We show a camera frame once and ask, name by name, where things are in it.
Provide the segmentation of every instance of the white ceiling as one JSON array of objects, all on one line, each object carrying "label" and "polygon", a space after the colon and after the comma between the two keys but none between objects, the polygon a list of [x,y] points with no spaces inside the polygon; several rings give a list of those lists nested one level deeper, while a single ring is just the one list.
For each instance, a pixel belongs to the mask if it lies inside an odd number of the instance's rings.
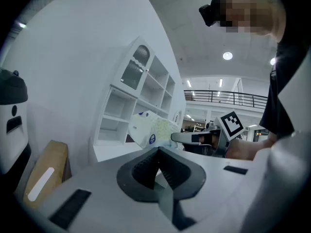
[{"label": "white ceiling", "polygon": [[[230,75],[269,79],[276,43],[270,36],[207,27],[199,13],[211,0],[149,0],[168,35],[182,78]],[[224,52],[233,53],[230,61]]]},{"label": "white ceiling", "polygon": [[[21,22],[23,24],[27,24],[36,13],[38,13],[41,9],[43,9],[46,5],[48,5],[53,0],[31,0],[21,14],[16,19],[17,22]],[[9,35],[13,38],[16,38],[21,28],[18,25],[14,25],[9,33]]]}]

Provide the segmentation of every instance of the tan box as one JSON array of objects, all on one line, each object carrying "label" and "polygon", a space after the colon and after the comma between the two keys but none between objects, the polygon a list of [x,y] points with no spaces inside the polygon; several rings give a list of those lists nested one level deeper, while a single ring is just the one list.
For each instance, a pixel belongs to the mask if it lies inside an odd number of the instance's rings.
[{"label": "tan box", "polygon": [[24,192],[24,203],[37,208],[56,187],[70,177],[67,144],[50,141],[30,174]]}]

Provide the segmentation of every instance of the ceiling light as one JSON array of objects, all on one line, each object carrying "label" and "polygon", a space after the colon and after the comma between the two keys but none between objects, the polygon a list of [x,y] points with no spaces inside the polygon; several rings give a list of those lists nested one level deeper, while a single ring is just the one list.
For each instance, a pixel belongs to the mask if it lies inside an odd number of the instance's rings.
[{"label": "ceiling light", "polygon": [[25,28],[26,27],[26,25],[25,24],[22,24],[22,23],[18,23],[19,24],[19,26],[21,27],[21,28]]},{"label": "ceiling light", "polygon": [[271,61],[270,61],[270,64],[271,64],[271,65],[274,65],[275,63],[276,63],[276,59],[275,59],[275,58],[272,58]]},{"label": "ceiling light", "polygon": [[231,60],[232,59],[232,53],[230,53],[230,52],[225,52],[224,54],[223,54],[223,58],[225,59],[225,60]]}]

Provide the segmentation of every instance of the plastic bag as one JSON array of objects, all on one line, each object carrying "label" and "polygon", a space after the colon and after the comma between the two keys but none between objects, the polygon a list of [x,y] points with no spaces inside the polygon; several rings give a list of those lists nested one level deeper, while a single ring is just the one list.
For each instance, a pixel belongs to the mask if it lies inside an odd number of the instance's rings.
[{"label": "plastic bag", "polygon": [[141,147],[177,148],[171,134],[178,132],[178,125],[164,119],[152,111],[133,115],[129,124],[129,134]]}]

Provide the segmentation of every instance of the black shirt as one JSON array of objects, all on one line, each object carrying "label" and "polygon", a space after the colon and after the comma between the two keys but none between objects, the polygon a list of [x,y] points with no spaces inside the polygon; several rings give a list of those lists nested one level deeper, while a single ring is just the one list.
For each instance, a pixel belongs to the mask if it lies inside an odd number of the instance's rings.
[{"label": "black shirt", "polygon": [[291,134],[294,129],[277,96],[299,68],[310,46],[307,26],[310,6],[307,0],[281,1],[286,11],[286,27],[277,45],[276,63],[270,73],[267,105],[260,121],[260,125],[276,134],[278,139]]}]

